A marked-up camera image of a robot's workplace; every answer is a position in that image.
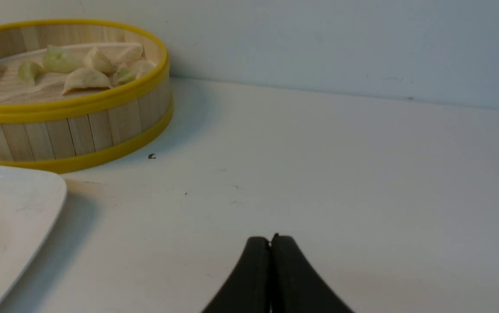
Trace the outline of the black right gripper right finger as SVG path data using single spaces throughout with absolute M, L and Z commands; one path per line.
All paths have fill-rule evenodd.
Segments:
M 352 313 L 309 263 L 292 236 L 271 240 L 273 313 Z

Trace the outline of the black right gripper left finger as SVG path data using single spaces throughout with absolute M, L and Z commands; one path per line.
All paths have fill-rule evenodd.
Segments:
M 269 241 L 262 236 L 249 237 L 233 271 L 203 312 L 268 313 L 270 267 Z

